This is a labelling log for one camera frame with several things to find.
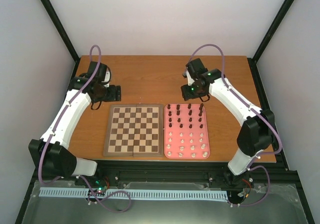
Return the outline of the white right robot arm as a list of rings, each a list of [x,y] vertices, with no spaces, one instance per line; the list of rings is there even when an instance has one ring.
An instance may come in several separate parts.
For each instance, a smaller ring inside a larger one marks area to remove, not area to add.
[[[272,111],[249,102],[219,69],[208,70],[199,58],[186,64],[183,77],[187,79],[187,84],[181,87],[185,101],[214,97],[241,126],[236,139],[238,149],[223,172],[225,184],[234,187],[274,141],[275,116]]]

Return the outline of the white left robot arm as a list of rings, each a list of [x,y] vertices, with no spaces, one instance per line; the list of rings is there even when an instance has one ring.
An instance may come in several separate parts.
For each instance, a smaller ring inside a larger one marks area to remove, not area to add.
[[[111,85],[111,79],[112,72],[107,65],[91,61],[87,72],[70,81],[65,100],[47,131],[40,139],[30,141],[28,149],[42,185],[47,185],[43,173],[53,175],[55,180],[86,176],[92,185],[103,182],[104,172],[97,168],[97,162],[76,157],[69,151],[69,146],[73,132],[88,107],[121,100],[121,87]]]

